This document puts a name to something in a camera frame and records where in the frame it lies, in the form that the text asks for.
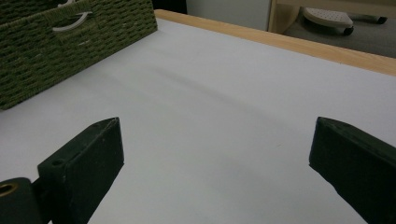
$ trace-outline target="floor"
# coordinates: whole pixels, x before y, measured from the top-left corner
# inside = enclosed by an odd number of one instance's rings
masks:
[[[396,19],[377,24],[376,17],[354,14],[349,17],[354,22],[354,31],[348,36],[343,35],[342,28],[305,22],[302,13],[284,35],[396,58]]]

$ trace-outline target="wooden table edge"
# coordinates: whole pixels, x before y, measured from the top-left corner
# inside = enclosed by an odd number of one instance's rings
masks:
[[[194,26],[225,35],[232,35],[246,40],[251,40],[282,49],[288,49],[332,62],[347,64],[396,77],[396,59],[393,58],[352,49],[343,49],[308,40],[273,34],[261,30],[233,25],[230,23],[212,21],[162,9],[156,9],[155,16],[159,19]]]

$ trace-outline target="wall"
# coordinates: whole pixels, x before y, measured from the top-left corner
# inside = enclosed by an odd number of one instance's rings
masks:
[[[187,0],[192,16],[267,30],[271,0]]]

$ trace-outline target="basket handle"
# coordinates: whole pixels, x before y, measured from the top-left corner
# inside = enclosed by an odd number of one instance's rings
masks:
[[[66,3],[59,4],[58,7],[64,7],[64,6],[67,6],[67,5],[75,3],[75,2],[76,2],[76,0],[67,0]],[[83,12],[83,13],[78,13],[77,15],[81,15],[81,17],[74,23],[67,25],[67,26],[63,26],[63,27],[52,27],[52,30],[54,32],[58,32],[58,33],[73,30],[74,28],[77,28],[78,26],[80,26],[87,19],[88,14],[90,14],[90,13],[92,13],[92,12],[87,11],[87,12]]]

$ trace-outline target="wicker basket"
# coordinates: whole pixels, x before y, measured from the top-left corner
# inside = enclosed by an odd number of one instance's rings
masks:
[[[0,1],[0,109],[10,108],[157,30],[150,0]],[[79,27],[54,32],[78,13]]]

